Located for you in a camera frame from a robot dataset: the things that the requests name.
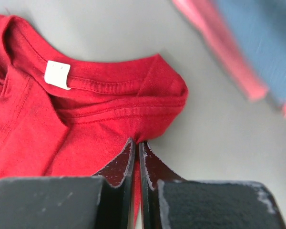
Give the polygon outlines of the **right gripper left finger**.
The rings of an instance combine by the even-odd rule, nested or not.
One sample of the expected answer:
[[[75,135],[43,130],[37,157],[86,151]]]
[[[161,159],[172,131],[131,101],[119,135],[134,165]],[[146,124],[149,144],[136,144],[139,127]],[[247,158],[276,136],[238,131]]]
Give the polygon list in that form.
[[[131,229],[135,142],[92,176],[0,179],[0,229]]]

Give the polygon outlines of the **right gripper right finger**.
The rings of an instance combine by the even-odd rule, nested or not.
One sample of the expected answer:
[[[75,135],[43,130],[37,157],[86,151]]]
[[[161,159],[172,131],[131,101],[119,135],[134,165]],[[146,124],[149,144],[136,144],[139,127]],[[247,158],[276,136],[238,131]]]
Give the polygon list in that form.
[[[144,229],[284,229],[271,192],[253,181],[190,181],[139,144]]]

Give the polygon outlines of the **red t shirt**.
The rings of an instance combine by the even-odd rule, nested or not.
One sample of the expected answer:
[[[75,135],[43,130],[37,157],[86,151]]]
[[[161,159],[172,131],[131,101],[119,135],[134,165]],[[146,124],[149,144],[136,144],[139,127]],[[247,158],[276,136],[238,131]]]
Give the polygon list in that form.
[[[162,135],[188,89],[160,55],[82,62],[0,15],[0,178],[88,176],[128,138]]]

